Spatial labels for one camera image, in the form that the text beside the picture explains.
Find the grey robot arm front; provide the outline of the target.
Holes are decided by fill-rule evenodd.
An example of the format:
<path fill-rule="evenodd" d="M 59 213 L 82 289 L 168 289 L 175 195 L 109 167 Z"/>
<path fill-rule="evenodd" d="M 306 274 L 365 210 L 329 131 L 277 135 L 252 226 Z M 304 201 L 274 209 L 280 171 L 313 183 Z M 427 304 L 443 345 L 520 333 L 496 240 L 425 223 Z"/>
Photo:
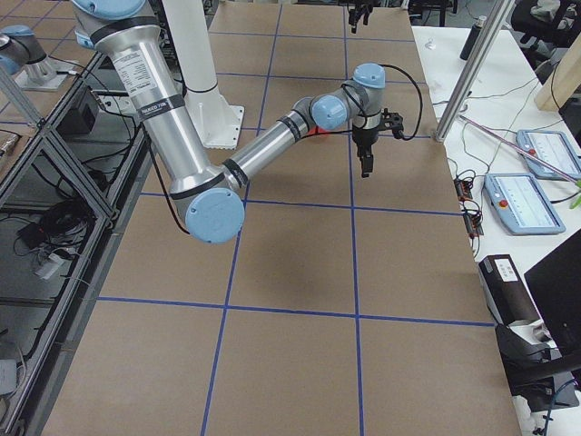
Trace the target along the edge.
<path fill-rule="evenodd" d="M 169 195 L 191 236 L 225 243 L 245 218 L 238 191 L 312 130 L 335 134 L 350 124 L 361 170 L 373 170 L 379 133 L 403 135 L 403 120 L 383 104 L 385 69 L 358 65 L 328 94 L 300 99 L 272 127 L 243 147 L 236 130 L 243 110 L 221 95 L 202 4 L 166 1 L 165 12 L 183 79 L 176 81 L 160 47 L 161 27 L 146 1 L 77 1 L 77 40 L 113 63 L 133 106 L 171 177 Z M 208 151 L 234 148 L 213 164 Z"/>

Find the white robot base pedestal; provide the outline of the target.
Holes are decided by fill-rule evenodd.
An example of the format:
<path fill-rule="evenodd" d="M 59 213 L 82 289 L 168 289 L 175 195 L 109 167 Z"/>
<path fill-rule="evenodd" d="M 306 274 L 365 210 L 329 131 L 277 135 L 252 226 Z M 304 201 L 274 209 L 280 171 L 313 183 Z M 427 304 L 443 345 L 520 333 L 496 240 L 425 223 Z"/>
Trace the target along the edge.
<path fill-rule="evenodd" d="M 201 1 L 162 3 L 172 44 L 182 72 L 185 104 L 202 144 L 210 149 L 234 149 L 244 108 L 222 96 Z"/>

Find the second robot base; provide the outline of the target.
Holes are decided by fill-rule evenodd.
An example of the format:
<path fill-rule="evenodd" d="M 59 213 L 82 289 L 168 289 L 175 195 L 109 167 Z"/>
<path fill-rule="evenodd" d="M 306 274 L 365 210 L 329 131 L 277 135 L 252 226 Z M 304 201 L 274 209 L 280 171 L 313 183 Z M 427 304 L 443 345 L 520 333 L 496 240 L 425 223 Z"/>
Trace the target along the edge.
<path fill-rule="evenodd" d="M 26 25 L 1 29 L 1 67 L 28 91 L 55 92 L 68 76 L 68 67 L 50 59 Z"/>

